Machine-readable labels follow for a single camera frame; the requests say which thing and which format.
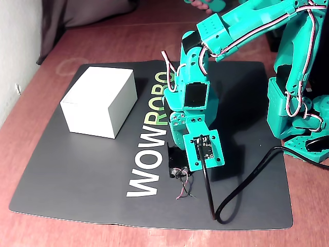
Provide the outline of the teal gripper body with servo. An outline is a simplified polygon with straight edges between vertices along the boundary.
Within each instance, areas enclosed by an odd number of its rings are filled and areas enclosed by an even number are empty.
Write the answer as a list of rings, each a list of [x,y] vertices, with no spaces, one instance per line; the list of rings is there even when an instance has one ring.
[[[168,123],[172,112],[185,113],[189,134],[208,134],[214,122],[214,90],[209,85],[187,85],[174,93],[166,89],[163,106]]]

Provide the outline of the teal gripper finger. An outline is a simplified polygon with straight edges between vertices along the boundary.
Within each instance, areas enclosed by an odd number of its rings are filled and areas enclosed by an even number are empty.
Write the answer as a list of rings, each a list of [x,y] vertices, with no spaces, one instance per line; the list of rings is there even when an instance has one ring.
[[[187,117],[184,112],[172,112],[169,116],[169,125],[175,145],[185,150],[183,136],[188,132],[186,128]]]

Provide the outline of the person hand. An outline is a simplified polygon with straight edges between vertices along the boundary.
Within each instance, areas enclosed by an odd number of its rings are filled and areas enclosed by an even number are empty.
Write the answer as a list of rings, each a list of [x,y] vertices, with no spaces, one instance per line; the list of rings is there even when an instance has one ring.
[[[206,3],[203,3],[199,0],[193,0],[191,1],[191,5],[197,9],[203,10],[207,14],[211,14],[213,11],[209,8],[209,5]]]

